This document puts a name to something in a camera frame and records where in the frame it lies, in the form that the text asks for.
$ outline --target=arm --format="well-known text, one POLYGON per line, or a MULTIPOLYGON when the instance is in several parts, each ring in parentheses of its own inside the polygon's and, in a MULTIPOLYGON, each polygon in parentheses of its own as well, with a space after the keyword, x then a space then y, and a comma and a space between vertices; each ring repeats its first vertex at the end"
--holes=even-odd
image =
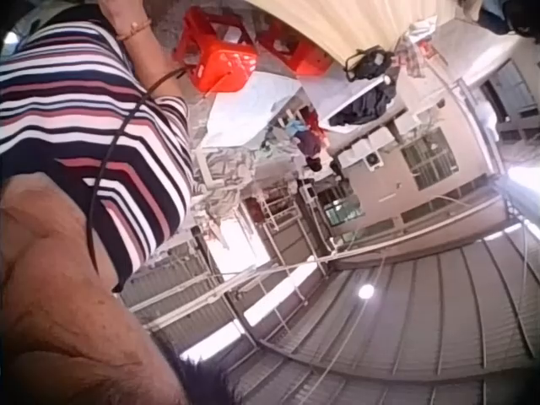
MULTIPOLYGON (((149 18, 143 0, 99 0, 99 4, 118 35, 131 32, 133 23, 144 24, 149 18)), ((124 45, 137 78, 145 89, 176 68, 149 27, 126 39, 124 45)), ((161 84, 153 96, 181 97, 180 85, 175 78, 171 78, 161 84)))

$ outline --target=red stool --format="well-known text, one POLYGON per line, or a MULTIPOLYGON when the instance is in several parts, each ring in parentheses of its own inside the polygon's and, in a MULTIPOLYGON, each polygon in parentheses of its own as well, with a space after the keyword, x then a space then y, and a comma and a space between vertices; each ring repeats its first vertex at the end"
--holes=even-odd
POLYGON ((327 53, 278 19, 271 19, 270 27, 257 41, 298 76, 321 76, 332 65, 327 53), (282 49, 276 48, 277 41, 282 49))
POLYGON ((237 15, 204 13, 191 7, 184 16, 184 30, 173 58, 186 65, 190 79, 203 93, 231 93, 242 89, 257 66, 257 51, 237 15), (218 38, 212 24, 235 27, 236 42, 218 38), (188 57, 197 56, 190 64, 188 57))

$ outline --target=hanging clothes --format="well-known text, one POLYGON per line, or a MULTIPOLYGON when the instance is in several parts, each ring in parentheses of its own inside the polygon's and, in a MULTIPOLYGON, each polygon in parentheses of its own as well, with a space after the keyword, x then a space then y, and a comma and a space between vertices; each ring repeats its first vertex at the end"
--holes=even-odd
POLYGON ((396 97, 396 82, 381 83, 368 93, 347 105, 328 121, 332 127, 363 125, 386 113, 388 104, 396 97))

